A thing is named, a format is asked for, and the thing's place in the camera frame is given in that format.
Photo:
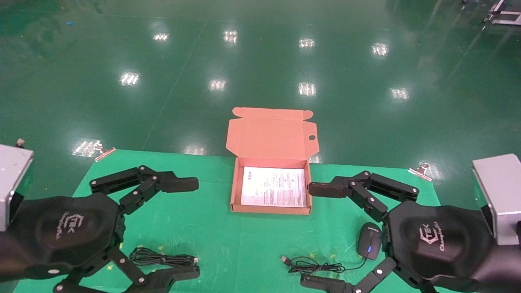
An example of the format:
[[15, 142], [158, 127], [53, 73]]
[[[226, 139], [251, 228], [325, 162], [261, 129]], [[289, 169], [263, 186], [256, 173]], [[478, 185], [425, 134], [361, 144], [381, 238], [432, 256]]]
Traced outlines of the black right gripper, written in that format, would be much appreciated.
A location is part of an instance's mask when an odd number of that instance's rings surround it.
[[383, 221], [383, 250], [406, 282], [474, 282], [495, 245], [480, 211], [407, 201]]

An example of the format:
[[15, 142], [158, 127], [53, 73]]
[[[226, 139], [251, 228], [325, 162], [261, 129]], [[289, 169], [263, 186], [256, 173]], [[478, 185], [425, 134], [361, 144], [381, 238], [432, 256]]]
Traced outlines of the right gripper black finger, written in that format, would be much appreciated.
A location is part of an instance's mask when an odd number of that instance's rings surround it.
[[438, 275], [439, 258], [421, 257], [411, 262], [411, 270], [405, 269], [404, 262], [396, 263], [393, 257], [387, 257], [369, 272], [357, 285], [343, 280], [322, 278], [314, 275], [301, 276], [301, 285], [326, 293], [370, 293], [387, 276], [395, 272], [407, 285], [422, 293], [436, 293], [432, 280]]
[[384, 221], [388, 208], [373, 193], [398, 202], [416, 201], [419, 194], [416, 187], [370, 171], [352, 177], [335, 176], [331, 182], [311, 182], [308, 191], [313, 197], [349, 198], [376, 222]]

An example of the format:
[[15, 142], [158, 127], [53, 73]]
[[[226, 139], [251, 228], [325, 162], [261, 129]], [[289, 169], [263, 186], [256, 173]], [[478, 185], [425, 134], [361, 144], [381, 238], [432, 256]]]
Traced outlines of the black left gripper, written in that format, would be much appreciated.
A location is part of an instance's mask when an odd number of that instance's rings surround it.
[[[127, 293], [168, 293], [175, 282], [199, 277], [196, 257], [147, 248], [136, 248], [127, 257], [116, 247], [125, 230], [123, 214], [131, 215], [159, 192], [196, 191], [197, 178], [141, 165], [94, 179], [90, 187], [102, 194], [21, 203], [8, 226], [8, 280], [67, 275], [54, 293], [97, 293], [80, 282], [110, 262], [131, 280]], [[119, 205], [106, 196], [128, 188], [133, 190]]]

